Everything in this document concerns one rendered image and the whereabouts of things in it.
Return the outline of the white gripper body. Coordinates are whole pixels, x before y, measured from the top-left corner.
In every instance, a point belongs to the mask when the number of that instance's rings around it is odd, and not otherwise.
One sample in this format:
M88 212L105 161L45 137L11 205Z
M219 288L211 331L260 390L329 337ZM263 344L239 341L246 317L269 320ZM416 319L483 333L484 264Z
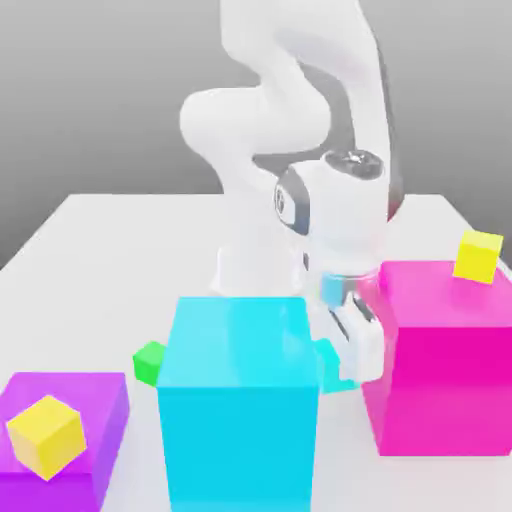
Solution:
M343 303L320 298L318 320L320 340L327 341L340 381L367 383L382 377L383 326L357 292L348 292Z

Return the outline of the small cyan cube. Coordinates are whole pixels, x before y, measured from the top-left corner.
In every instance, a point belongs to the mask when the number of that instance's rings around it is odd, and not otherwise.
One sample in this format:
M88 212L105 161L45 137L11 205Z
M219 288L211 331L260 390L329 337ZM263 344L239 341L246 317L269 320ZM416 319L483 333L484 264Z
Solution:
M314 348L318 360L321 391L324 394L359 388L359 384L355 381L339 377L340 358L329 339L322 338L315 341Z

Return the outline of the large purple box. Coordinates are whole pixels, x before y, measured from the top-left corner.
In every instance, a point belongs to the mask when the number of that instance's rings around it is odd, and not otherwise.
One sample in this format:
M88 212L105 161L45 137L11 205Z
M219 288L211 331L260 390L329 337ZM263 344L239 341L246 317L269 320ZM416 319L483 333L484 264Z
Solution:
M16 459L6 427L46 395L80 412L87 443L48 482ZM122 373L14 374L0 393L0 512L101 512L128 417Z

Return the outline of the small green cube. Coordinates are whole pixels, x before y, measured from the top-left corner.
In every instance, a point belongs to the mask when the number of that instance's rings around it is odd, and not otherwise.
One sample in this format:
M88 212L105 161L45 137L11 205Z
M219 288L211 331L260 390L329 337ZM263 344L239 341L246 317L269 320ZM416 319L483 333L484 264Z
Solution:
M166 346L149 341L133 356L135 378L151 387L157 384Z

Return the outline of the large magenta box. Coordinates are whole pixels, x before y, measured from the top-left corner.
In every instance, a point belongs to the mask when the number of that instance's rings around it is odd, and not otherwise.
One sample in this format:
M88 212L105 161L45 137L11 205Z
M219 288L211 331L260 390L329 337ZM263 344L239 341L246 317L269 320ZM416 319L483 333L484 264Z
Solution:
M385 334L362 392L382 456L512 453L512 281L455 278L451 261L387 261L364 299Z

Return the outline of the small yellow cube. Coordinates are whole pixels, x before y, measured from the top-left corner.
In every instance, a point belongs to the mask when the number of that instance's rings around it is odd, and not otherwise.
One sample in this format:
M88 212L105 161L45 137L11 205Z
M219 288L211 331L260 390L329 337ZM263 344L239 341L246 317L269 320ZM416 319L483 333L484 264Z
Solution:
M46 395L6 423L16 459L48 482L87 449L80 412Z
M453 276L492 284L504 236L466 230L461 238Z

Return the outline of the large cyan box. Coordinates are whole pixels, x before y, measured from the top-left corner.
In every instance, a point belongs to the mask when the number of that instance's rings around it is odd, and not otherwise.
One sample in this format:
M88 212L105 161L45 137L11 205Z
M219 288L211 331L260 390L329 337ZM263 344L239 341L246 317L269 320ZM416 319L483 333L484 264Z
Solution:
M310 512L319 380L301 298L181 298L157 396L171 512Z

